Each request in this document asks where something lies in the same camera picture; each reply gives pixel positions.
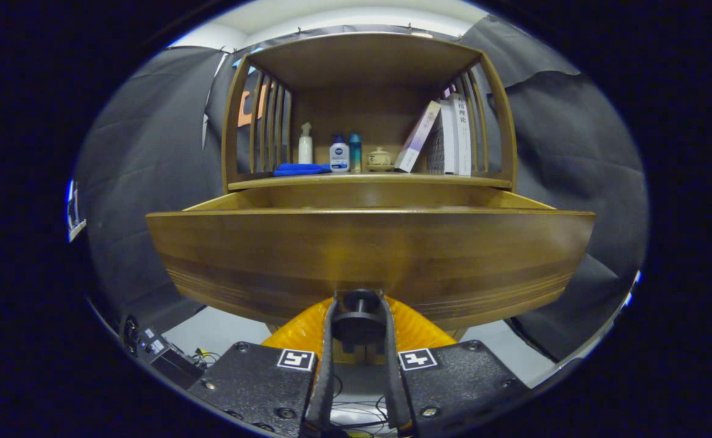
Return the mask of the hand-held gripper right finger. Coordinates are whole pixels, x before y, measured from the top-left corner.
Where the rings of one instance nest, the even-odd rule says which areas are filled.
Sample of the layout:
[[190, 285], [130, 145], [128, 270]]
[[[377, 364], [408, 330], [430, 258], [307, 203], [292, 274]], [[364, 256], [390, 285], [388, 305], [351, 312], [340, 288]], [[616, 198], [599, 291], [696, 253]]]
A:
[[522, 405], [529, 387], [481, 341], [400, 350], [392, 302], [386, 318], [385, 403], [398, 436], [473, 437], [478, 429]]

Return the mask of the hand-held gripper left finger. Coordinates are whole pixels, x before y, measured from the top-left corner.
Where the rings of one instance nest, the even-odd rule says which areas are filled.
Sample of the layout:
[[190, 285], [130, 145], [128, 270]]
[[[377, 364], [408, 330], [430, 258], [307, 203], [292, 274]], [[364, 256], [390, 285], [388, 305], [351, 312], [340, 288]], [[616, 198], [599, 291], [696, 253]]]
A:
[[332, 322], [338, 302], [316, 303], [266, 341], [237, 341], [187, 394], [229, 422], [272, 437], [334, 435]]

